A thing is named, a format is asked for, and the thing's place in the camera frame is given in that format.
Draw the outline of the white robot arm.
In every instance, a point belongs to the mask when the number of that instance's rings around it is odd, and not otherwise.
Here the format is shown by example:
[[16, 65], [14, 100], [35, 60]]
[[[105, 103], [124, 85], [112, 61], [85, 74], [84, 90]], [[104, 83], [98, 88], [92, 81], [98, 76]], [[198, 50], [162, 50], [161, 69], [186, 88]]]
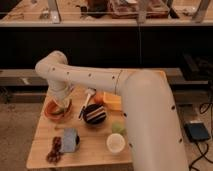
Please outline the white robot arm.
[[134, 171], [189, 171], [174, 97], [156, 71], [70, 66], [60, 51], [38, 61], [35, 71], [57, 100], [73, 84], [121, 97]]

